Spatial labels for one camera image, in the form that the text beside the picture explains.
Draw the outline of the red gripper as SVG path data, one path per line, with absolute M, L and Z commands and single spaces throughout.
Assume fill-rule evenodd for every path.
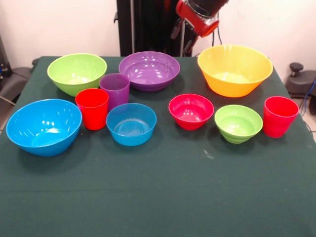
M 178 1 L 176 12 L 179 17 L 188 23 L 193 31 L 202 38 L 211 34 L 219 25 L 217 13 L 214 16 L 204 16 L 193 9 L 189 0 Z M 182 21 L 176 21 L 170 35 L 172 40 L 177 38 L 181 28 Z M 191 53 L 195 43 L 196 38 L 190 39 L 184 47 L 184 53 Z

